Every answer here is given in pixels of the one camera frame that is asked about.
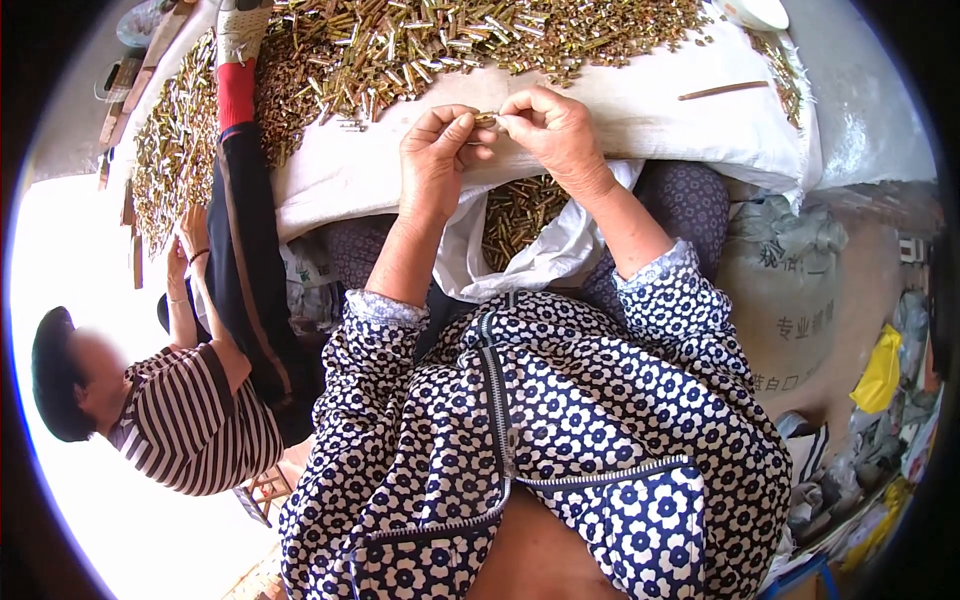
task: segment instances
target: bracelet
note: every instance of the bracelet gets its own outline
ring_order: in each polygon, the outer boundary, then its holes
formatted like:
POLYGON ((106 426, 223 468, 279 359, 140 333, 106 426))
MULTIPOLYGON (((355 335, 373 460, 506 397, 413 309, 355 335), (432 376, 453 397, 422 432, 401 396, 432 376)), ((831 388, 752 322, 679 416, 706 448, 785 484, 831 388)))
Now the bracelet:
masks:
POLYGON ((187 267, 192 267, 192 266, 193 266, 193 261, 197 260, 198 258, 200 258, 201 256, 203 256, 203 255, 206 254, 207 252, 210 252, 210 248, 204 248, 203 250, 197 252, 196 254, 193 255, 193 258, 191 258, 190 260, 187 261, 186 266, 187 266, 187 267))

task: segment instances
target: pile of brass parts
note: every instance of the pile of brass parts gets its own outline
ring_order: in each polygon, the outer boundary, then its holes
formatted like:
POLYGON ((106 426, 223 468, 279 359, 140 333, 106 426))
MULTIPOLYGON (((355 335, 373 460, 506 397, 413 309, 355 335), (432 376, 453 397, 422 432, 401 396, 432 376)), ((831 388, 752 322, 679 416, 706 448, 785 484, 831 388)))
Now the pile of brass parts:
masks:
POLYGON ((783 112, 786 113, 786 120, 790 125, 800 127, 800 101, 803 95, 797 86, 797 72, 786 57, 783 47, 774 36, 764 32, 755 32, 745 29, 747 37, 750 38, 750 44, 754 50, 768 59, 770 71, 774 75, 774 83, 777 84, 777 94, 780 96, 780 105, 783 106, 783 112))
POLYGON ((483 257, 496 273, 556 219, 570 195, 549 175, 516 180, 487 195, 483 257))
POLYGON ((218 131, 216 58, 213 33, 208 32, 163 85, 136 137, 133 209, 151 258, 186 208, 210 199, 218 131))
MULTIPOLYGON (((567 87, 584 64, 619 67, 658 46, 676 52, 691 30, 701 34, 712 22, 701 7, 701 0, 276 0, 254 98, 267 160, 285 164, 318 119, 336 116, 341 128, 362 132, 444 72, 496 65, 539 71, 567 87)), ((212 48, 207 35, 187 54, 138 136, 134 194, 150 257, 174 215, 209 198, 212 48)))
POLYGON ((584 64, 671 52, 712 19, 700 0, 276 0, 256 98, 271 166, 333 115, 375 122, 438 73, 495 64, 568 87, 584 64))

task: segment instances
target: white bowl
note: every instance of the white bowl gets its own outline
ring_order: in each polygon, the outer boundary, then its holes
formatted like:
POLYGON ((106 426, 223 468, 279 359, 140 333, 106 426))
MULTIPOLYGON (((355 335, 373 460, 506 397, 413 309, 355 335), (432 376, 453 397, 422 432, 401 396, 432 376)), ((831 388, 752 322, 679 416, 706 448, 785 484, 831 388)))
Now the white bowl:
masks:
POLYGON ((780 0, 716 0, 713 6, 741 27, 775 32, 790 25, 790 17, 780 0))

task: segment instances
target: black cap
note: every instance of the black cap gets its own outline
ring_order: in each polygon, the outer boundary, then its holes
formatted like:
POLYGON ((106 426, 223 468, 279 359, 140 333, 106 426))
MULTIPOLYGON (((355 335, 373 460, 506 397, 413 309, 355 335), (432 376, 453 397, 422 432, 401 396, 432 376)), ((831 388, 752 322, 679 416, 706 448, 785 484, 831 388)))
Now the black cap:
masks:
POLYGON ((70 313, 58 306, 43 316, 34 338, 36 408, 50 433, 64 442, 88 440, 96 429, 74 394, 74 384, 85 385, 83 374, 66 349, 67 339, 75 329, 70 313))

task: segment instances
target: woman's right hand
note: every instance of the woman's right hand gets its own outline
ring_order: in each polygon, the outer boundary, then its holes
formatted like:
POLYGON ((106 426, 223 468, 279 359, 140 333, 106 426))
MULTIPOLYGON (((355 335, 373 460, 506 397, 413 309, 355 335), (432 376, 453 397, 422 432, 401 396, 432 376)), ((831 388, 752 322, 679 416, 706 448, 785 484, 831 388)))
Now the woman's right hand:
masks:
POLYGON ((206 208, 194 204, 186 209, 180 219, 180 242, 187 260, 192 260, 204 250, 209 250, 210 240, 206 235, 206 208))
POLYGON ((545 87, 520 91, 503 103, 497 123, 540 161, 570 196, 589 210, 617 186, 583 104, 545 87))

